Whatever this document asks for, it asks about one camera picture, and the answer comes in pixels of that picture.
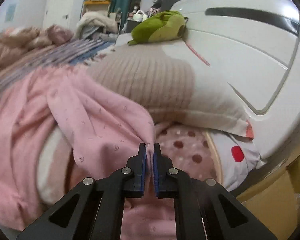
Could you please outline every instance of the wooden shelf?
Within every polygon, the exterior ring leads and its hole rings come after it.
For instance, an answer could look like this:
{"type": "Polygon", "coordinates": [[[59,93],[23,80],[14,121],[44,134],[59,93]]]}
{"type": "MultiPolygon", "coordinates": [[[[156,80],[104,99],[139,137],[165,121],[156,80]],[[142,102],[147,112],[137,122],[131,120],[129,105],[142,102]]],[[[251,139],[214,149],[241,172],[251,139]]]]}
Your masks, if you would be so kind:
{"type": "Polygon", "coordinates": [[[84,5],[102,5],[102,4],[110,4],[111,1],[110,0],[89,0],[89,1],[85,1],[84,5]]]}

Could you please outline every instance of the white pillow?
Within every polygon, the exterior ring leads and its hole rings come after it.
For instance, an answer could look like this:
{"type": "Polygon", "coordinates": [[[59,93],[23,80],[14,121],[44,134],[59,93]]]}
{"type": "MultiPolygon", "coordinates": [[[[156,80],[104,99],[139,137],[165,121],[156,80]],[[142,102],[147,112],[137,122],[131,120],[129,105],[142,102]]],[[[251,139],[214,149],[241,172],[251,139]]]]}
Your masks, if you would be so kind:
{"type": "Polygon", "coordinates": [[[115,50],[88,73],[141,104],[154,122],[175,121],[253,138],[239,97],[182,40],[115,50]]]}

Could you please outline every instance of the polka dot fabric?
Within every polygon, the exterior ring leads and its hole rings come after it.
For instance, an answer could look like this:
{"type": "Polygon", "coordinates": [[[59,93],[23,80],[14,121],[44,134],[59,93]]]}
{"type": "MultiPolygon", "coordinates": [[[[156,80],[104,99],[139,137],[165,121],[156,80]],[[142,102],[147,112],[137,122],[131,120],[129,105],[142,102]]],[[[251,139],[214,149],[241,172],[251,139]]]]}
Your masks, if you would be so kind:
{"type": "Polygon", "coordinates": [[[161,153],[169,157],[173,166],[187,172],[191,178],[216,179],[220,173],[214,153],[209,149],[205,129],[174,124],[157,135],[161,153]]]}

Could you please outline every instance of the crumpled blanket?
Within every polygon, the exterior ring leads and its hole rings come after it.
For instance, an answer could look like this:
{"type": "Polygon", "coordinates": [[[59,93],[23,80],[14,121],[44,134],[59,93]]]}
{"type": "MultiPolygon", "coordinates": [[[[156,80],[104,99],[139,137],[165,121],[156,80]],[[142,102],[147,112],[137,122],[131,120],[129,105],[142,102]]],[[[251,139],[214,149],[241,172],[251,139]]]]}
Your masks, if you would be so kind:
{"type": "Polygon", "coordinates": [[[13,64],[33,49],[42,49],[52,44],[59,46],[72,37],[71,30],[58,25],[47,30],[35,27],[9,28],[0,33],[0,69],[13,64]]]}
{"type": "Polygon", "coordinates": [[[85,26],[101,26],[105,27],[111,33],[118,33],[118,25],[116,21],[110,19],[101,12],[86,12],[81,20],[77,23],[75,37],[80,38],[82,30],[85,26]]]}
{"type": "Polygon", "coordinates": [[[143,107],[96,84],[83,70],[38,69],[7,89],[0,101],[2,225],[23,230],[42,215],[37,163],[56,123],[76,165],[95,179],[124,167],[140,142],[148,145],[151,170],[154,124],[143,107]]]}

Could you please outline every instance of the striped blanket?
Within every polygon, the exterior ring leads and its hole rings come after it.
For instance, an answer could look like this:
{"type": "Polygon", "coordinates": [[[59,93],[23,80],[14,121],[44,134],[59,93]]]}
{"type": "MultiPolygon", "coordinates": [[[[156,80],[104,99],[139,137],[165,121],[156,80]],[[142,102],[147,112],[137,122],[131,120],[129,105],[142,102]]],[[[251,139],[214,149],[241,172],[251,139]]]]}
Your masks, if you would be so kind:
{"type": "Polygon", "coordinates": [[[0,98],[2,93],[16,81],[38,67],[76,65],[112,45],[104,41],[73,40],[59,47],[49,46],[31,52],[13,65],[0,71],[0,98]]]}

